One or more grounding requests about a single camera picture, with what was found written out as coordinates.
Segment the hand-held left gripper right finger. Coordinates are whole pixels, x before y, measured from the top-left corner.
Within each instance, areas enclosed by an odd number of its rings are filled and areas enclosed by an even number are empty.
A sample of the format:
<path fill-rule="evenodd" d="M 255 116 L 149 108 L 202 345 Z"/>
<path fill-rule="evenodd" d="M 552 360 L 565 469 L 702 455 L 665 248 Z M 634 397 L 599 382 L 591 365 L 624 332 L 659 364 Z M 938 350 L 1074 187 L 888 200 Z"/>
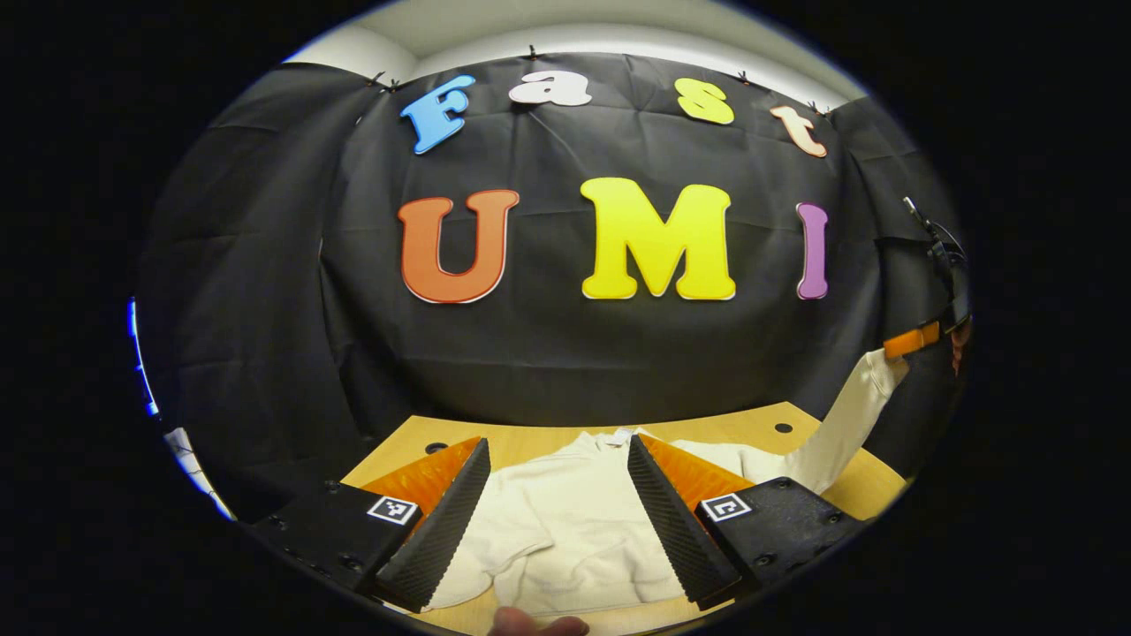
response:
<path fill-rule="evenodd" d="M 772 588 L 865 527 L 795 480 L 753 483 L 650 435 L 631 439 L 627 474 L 699 610 Z"/>

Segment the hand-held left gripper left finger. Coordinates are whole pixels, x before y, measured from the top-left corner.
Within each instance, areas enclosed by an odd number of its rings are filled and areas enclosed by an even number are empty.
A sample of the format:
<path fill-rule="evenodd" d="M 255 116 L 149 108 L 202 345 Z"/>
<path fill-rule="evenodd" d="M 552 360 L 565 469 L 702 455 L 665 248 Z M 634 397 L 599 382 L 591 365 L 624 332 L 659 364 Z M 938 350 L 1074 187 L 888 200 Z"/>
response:
<path fill-rule="evenodd" d="M 490 474 L 487 439 L 472 437 L 363 487 L 323 482 L 251 532 L 336 587 L 417 613 L 444 579 Z"/>

